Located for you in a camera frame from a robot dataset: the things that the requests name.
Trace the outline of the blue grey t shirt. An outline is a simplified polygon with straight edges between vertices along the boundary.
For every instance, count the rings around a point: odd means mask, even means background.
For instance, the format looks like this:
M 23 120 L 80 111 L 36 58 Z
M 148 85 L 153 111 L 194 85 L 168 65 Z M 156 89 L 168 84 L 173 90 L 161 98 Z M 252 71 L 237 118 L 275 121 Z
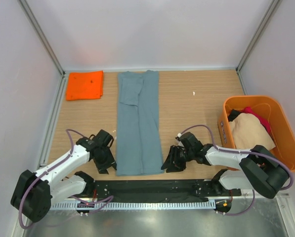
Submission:
M 159 72 L 118 74 L 117 176 L 161 174 Z

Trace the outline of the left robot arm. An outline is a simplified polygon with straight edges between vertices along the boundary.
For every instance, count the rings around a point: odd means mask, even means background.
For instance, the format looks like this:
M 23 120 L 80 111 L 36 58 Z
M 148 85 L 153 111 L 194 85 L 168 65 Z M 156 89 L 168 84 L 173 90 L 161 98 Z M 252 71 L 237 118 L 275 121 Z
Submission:
M 96 135 L 82 136 L 71 141 L 70 150 L 49 165 L 34 172 L 25 170 L 18 178 L 10 204 L 20 216 L 36 223 L 51 207 L 66 198 L 80 195 L 89 197 L 94 193 L 94 179 L 83 171 L 67 177 L 76 168 L 93 161 L 98 173 L 108 174 L 108 169 L 117 168 L 111 152 L 114 138 L 105 130 Z

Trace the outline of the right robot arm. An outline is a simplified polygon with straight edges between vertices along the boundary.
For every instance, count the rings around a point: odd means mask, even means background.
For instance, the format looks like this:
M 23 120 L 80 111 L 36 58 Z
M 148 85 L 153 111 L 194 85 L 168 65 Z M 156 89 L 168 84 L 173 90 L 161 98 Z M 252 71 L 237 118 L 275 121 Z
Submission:
M 194 134 L 186 132 L 176 137 L 161 169 L 167 173 L 181 172 L 189 161 L 198 164 L 225 166 L 226 170 L 212 182 L 212 191 L 219 196 L 232 189 L 251 189 L 272 199 L 283 189 L 291 173 L 262 145 L 252 149 L 226 149 L 214 144 L 202 144 Z

